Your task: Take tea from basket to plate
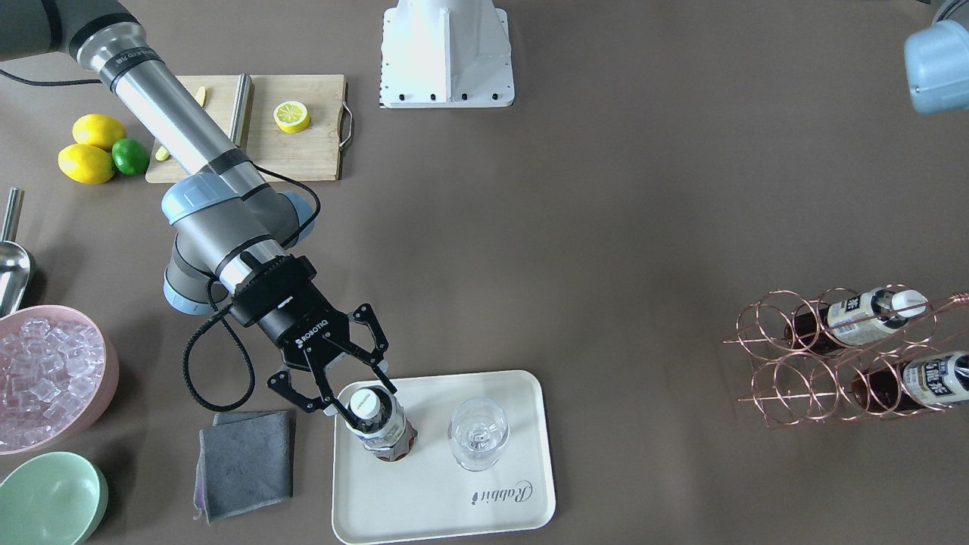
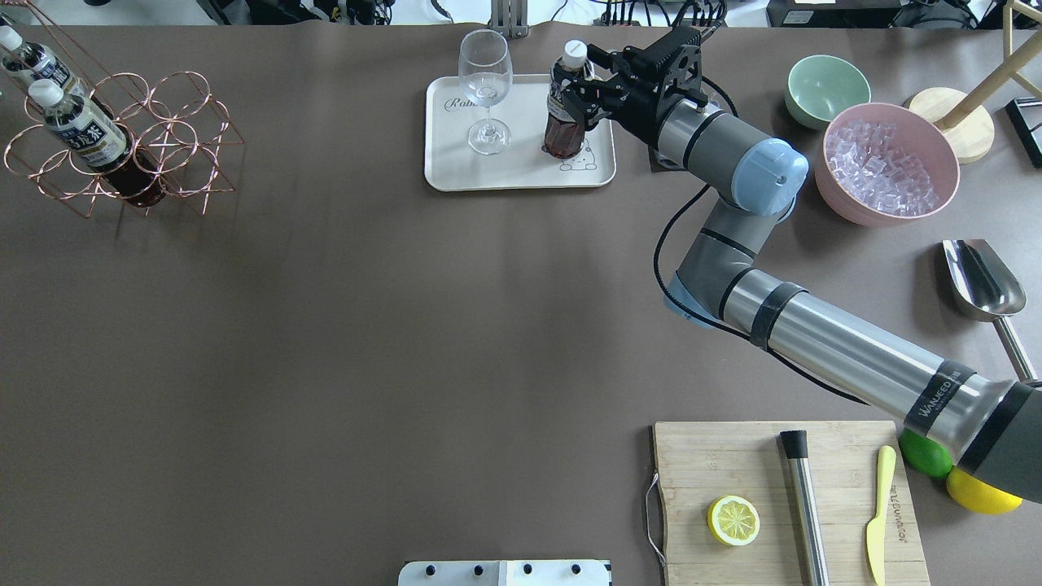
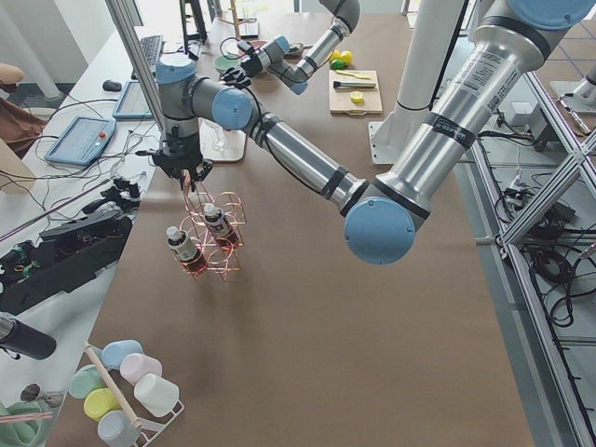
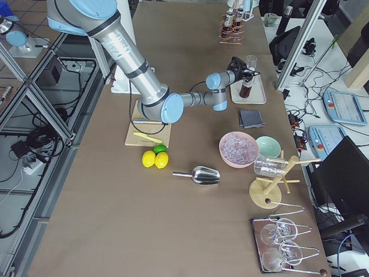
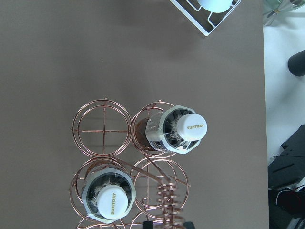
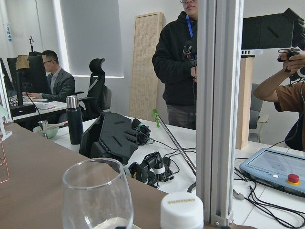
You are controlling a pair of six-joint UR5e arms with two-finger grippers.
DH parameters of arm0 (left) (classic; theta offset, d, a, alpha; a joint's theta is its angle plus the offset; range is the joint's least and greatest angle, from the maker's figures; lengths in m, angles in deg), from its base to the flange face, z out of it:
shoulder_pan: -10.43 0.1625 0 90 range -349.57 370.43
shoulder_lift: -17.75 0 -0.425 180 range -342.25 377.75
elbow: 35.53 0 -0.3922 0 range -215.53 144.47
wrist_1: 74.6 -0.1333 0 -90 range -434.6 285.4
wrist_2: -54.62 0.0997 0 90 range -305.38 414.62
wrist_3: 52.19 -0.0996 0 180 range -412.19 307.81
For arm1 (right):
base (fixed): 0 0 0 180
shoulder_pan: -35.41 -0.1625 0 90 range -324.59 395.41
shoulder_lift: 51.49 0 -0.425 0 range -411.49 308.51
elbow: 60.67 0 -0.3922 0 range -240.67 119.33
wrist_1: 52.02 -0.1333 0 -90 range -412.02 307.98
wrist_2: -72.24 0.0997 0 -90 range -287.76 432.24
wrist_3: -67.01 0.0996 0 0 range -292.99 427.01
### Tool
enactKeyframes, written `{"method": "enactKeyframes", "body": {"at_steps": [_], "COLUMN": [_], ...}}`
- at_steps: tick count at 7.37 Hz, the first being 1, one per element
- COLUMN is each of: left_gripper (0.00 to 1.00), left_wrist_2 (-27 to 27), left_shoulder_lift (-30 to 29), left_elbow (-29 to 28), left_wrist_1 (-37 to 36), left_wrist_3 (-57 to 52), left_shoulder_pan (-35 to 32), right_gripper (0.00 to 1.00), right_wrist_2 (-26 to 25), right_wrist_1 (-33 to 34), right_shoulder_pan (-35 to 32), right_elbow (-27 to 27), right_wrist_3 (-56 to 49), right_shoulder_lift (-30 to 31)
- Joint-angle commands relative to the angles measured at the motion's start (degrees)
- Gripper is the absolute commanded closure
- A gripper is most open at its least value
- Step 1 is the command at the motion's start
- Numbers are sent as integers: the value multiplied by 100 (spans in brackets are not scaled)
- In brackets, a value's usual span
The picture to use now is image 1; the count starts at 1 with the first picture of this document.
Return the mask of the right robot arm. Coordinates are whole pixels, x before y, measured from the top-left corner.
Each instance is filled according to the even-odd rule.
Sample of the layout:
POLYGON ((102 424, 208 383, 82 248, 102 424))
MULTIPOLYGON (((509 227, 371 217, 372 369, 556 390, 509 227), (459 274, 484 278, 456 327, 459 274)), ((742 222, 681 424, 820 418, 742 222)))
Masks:
POLYGON ((342 313, 315 286, 316 270, 291 249, 315 220, 297 195, 278 193, 261 170, 148 44, 117 1, 4 1, 2 59, 62 52, 94 73, 184 170, 160 207, 176 229, 164 293, 170 306, 205 314, 206 332, 227 315, 257 325, 283 369, 269 386, 304 412, 366 420, 338 399, 326 373, 342 357, 368 366, 384 387, 388 341, 371 306, 342 313))

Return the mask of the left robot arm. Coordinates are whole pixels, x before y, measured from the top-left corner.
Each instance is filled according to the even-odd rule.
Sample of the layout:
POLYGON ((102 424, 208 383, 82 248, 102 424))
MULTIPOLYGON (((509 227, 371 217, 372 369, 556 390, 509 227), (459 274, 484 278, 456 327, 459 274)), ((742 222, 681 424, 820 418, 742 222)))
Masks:
POLYGON ((968 107, 968 2, 927 1, 937 10, 928 27, 905 41, 911 106, 920 114, 968 107))

